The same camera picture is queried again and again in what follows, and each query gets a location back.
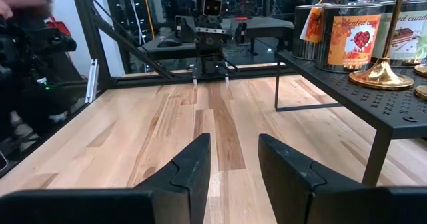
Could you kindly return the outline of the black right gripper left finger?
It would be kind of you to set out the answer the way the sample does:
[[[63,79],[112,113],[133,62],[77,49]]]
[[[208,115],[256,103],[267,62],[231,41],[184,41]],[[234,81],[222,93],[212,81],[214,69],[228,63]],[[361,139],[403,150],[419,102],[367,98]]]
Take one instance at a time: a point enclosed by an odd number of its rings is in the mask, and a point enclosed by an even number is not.
[[[132,188],[38,189],[0,197],[0,224],[203,224],[211,138],[202,133]]]

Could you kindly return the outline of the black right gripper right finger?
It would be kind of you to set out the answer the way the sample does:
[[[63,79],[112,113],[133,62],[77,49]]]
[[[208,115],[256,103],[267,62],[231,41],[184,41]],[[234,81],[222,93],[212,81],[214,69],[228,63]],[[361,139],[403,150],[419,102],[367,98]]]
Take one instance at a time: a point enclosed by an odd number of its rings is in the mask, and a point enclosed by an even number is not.
[[[278,224],[427,224],[427,187],[368,187],[268,134],[258,158]]]

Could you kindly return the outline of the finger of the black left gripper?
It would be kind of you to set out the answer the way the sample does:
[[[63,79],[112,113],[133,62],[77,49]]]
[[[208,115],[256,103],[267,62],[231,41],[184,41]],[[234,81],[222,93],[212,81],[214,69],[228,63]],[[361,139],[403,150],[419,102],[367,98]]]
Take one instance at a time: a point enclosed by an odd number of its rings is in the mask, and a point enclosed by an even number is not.
[[[175,36],[182,43],[193,43],[196,38],[194,18],[192,16],[177,15],[175,17]]]
[[[247,29],[246,22],[238,23],[238,26],[236,27],[235,33],[234,33],[234,41],[236,44],[242,44],[245,42],[246,29]]]

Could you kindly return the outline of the silver candle tin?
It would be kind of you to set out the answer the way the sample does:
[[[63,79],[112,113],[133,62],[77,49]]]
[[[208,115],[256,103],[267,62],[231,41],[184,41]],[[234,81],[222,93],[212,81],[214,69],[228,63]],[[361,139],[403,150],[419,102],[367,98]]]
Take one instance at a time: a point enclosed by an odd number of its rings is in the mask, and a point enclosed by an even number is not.
[[[321,5],[297,6],[294,14],[294,36],[292,55],[299,59],[314,60],[318,43],[311,43],[300,39],[304,23],[309,15],[310,9]]]

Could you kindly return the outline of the orange paper tag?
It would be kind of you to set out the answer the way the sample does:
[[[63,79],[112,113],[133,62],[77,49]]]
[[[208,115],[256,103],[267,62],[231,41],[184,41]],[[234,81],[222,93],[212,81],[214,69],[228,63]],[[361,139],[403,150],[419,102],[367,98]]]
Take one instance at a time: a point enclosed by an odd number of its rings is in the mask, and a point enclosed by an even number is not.
[[[300,34],[300,39],[311,43],[318,43],[321,40],[321,15],[322,7],[314,6],[310,9],[309,15],[304,23]]]

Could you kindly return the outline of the orange label candle tin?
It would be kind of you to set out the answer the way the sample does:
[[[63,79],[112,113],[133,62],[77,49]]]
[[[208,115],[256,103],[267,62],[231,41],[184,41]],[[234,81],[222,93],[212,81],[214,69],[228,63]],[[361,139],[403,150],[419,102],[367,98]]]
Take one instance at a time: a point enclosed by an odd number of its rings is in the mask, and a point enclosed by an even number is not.
[[[314,66],[334,73],[369,69],[384,10],[378,3],[324,5]]]

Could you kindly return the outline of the medium gold candlestick holder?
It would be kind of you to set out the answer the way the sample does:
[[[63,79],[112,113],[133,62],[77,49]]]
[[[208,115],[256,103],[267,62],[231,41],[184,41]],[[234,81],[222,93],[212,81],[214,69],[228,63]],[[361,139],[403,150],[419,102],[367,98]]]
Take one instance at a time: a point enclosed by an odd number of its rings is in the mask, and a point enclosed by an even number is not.
[[[419,85],[414,88],[414,94],[420,99],[427,101],[427,85]]]
[[[381,58],[367,71],[355,71],[348,75],[348,80],[357,85],[381,90],[403,90],[413,86],[414,80],[405,75],[395,74],[390,66],[390,49],[403,0],[396,0],[390,26],[387,32]]]

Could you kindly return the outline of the cake label candle tin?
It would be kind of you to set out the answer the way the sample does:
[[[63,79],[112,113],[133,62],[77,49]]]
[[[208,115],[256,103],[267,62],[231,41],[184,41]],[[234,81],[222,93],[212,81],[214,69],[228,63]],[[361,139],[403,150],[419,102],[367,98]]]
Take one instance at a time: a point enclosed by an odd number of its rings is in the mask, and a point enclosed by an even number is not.
[[[395,0],[382,0],[381,4],[385,6],[385,11],[376,34],[372,62],[382,56]],[[389,58],[391,66],[395,67],[427,63],[427,0],[403,0]]]

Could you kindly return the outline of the dark grey desk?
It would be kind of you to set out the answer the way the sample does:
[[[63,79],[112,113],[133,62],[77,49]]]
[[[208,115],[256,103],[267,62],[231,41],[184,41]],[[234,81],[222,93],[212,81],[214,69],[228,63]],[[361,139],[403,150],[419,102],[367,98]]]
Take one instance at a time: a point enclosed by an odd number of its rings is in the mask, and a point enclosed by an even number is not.
[[[164,36],[156,37],[154,40],[151,40],[142,47],[139,47],[139,50],[144,53],[148,51],[157,60],[197,57],[195,43],[184,43],[181,46],[176,47],[158,47],[157,45],[164,39]]]

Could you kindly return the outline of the black computer mouse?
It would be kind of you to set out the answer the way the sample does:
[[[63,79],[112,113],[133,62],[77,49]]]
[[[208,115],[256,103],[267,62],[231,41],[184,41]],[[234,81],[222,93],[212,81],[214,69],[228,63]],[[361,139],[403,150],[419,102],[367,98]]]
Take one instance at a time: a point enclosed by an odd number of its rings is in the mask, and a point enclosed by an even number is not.
[[[177,39],[175,37],[166,37],[164,39],[162,39],[157,46],[159,48],[164,48],[164,47],[177,47],[177,46],[181,46],[182,42],[180,39]]]

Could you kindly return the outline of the grey table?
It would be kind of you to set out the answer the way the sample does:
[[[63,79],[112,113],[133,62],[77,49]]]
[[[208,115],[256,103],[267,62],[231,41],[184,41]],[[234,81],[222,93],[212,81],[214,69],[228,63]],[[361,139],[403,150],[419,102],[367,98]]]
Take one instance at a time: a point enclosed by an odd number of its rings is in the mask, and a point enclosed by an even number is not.
[[[245,42],[250,42],[250,48],[248,51],[253,56],[257,55],[254,51],[256,39],[276,38],[278,40],[276,51],[282,51],[285,47],[284,41],[286,37],[290,35],[290,31],[294,28],[294,24],[291,21],[285,21],[273,17],[236,17],[230,21],[230,27],[233,32],[235,32],[235,29],[240,22],[247,23]]]

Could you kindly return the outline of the black perforated metal shelf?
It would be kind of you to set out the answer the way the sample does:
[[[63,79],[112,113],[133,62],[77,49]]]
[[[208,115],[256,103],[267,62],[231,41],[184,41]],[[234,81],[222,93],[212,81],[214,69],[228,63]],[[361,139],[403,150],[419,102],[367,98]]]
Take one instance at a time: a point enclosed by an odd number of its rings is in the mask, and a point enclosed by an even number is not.
[[[417,98],[414,88],[369,89],[351,83],[346,74],[317,69],[312,61],[297,59],[291,53],[278,52],[275,57],[278,64],[284,63],[375,128],[363,184],[377,184],[392,140],[427,138],[427,101]]]

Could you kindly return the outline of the silver frame bracket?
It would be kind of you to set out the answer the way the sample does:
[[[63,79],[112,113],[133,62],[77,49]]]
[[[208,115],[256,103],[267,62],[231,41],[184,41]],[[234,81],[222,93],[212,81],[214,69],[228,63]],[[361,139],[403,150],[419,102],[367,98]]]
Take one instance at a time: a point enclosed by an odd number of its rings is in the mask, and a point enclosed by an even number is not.
[[[99,75],[98,59],[92,59],[90,69],[89,69],[89,76],[87,80],[87,91],[85,95],[86,103],[92,103],[96,99],[98,75]]]

